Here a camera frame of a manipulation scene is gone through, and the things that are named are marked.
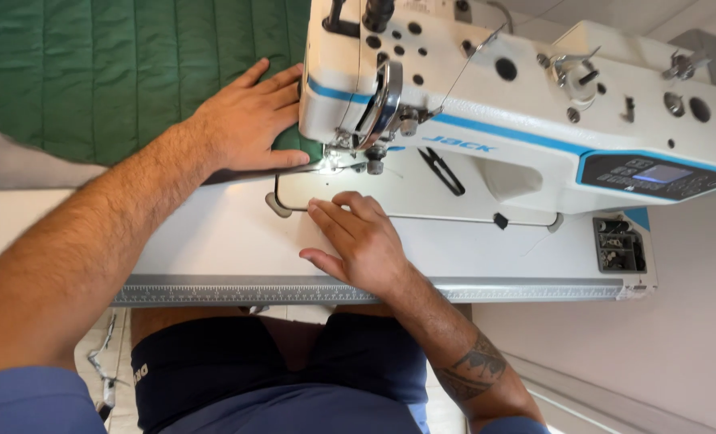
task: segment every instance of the hairy arm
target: hairy arm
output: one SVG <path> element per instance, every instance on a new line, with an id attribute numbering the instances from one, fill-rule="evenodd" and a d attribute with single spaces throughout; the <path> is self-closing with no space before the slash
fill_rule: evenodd
<path id="1" fill-rule="evenodd" d="M 301 66 L 256 84 L 263 59 L 35 223 L 0 255 L 0 370 L 74 369 L 74 347 L 131 274 L 154 230 L 213 171 L 305 164 L 271 151 L 294 124 Z"/>
<path id="2" fill-rule="evenodd" d="M 343 192 L 332 202 L 313 199 L 308 213 L 342 257 L 317 249 L 299 255 L 390 306 L 425 351 L 473 432 L 506 416 L 543 423 L 537 405 L 500 351 L 406 259 L 393 224 L 376 200 Z"/>

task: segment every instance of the metal ruler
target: metal ruler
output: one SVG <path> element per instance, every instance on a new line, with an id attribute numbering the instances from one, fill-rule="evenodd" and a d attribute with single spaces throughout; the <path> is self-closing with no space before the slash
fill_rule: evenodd
<path id="1" fill-rule="evenodd" d="M 379 303 L 373 295 L 326 277 L 277 277 L 290 284 L 189 284 L 128 282 L 114 297 L 113 306 L 255 306 L 271 304 Z M 297 283 L 296 280 L 321 280 Z M 508 301 L 614 301 L 623 290 L 620 279 L 490 279 L 432 278 L 452 303 Z"/>

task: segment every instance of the blue shirt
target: blue shirt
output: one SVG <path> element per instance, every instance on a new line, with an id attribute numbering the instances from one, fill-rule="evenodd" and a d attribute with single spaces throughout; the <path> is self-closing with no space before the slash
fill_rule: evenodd
<path id="1" fill-rule="evenodd" d="M 400 402 L 334 385 L 290 385 L 262 389 L 216 402 L 177 420 L 163 434 L 212 432 L 343 432 L 419 434 Z M 0 433 L 103 434 L 84 381 L 61 368 L 0 371 Z M 548 434 L 532 419 L 498 419 L 480 434 Z"/>

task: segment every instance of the sewing machine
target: sewing machine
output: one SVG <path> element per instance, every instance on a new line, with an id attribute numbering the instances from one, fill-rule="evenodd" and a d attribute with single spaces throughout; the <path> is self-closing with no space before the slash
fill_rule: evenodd
<path id="1" fill-rule="evenodd" d="M 702 53 L 593 23 L 546 45 L 456 10 L 313 0 L 299 130 L 324 143 L 326 168 L 280 177 L 282 205 L 357 189 L 391 215 L 549 225 L 557 212 L 716 194 L 716 86 Z M 466 193 L 417 147 L 438 152 Z"/>

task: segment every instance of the digital display screen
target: digital display screen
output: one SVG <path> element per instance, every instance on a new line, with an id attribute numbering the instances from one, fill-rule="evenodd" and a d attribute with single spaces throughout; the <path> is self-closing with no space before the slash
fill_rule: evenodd
<path id="1" fill-rule="evenodd" d="M 672 166 L 664 166 L 663 164 L 657 164 L 652 168 L 647 169 L 644 172 L 635 174 L 635 179 L 641 179 L 643 181 L 659 182 L 666 184 L 668 182 L 677 181 L 679 178 L 683 178 L 691 174 L 691 171 L 673 168 Z"/>

